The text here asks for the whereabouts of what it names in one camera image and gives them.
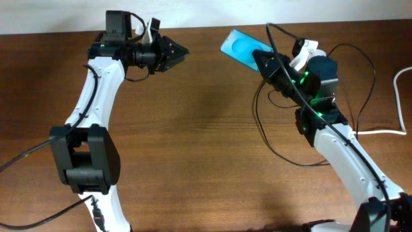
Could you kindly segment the blue Galaxy smartphone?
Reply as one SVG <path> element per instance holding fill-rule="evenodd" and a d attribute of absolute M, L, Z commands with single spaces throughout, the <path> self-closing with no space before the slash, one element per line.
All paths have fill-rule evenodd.
<path fill-rule="evenodd" d="M 244 64 L 250 69 L 259 72 L 258 66 L 254 60 L 252 52 L 261 50 L 264 52 L 273 52 L 273 49 L 265 43 L 244 34 L 243 32 L 233 29 L 220 47 L 221 52 Z"/>

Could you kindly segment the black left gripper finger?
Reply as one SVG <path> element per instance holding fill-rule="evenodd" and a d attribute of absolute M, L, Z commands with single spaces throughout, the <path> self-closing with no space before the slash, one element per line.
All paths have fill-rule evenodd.
<path fill-rule="evenodd" d="M 160 71 L 166 72 L 167 70 L 170 70 L 172 67 L 176 66 L 177 64 L 182 63 L 184 60 L 185 60 L 185 56 L 177 57 L 175 59 L 166 59 L 165 61 L 162 62 Z"/>
<path fill-rule="evenodd" d="M 171 53 L 175 55 L 189 55 L 189 50 L 186 47 L 176 43 L 170 37 L 165 37 L 165 40 Z"/>

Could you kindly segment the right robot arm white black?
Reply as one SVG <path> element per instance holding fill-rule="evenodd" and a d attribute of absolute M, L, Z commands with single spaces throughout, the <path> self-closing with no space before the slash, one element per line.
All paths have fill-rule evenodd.
<path fill-rule="evenodd" d="M 302 231 L 411 231 L 411 195 L 372 161 L 334 102 L 337 62 L 318 55 L 299 73 L 286 55 L 261 50 L 252 55 L 264 80 L 299 105 L 300 134 L 329 162 L 357 208 L 350 225 L 325 219 L 303 224 Z"/>

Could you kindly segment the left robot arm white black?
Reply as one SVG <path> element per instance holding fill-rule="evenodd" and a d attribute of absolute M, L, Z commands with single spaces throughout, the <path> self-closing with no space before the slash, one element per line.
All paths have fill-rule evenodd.
<path fill-rule="evenodd" d="M 115 97 L 127 80 L 128 68 L 147 68 L 149 75 L 166 72 L 189 54 L 184 46 L 160 35 L 155 18 L 133 37 L 134 16 L 127 11 L 106 12 L 106 29 L 88 50 L 88 74 L 75 109 L 63 126 L 50 130 L 59 178 L 86 204 L 97 231 L 133 229 L 120 205 L 120 155 L 108 132 Z"/>

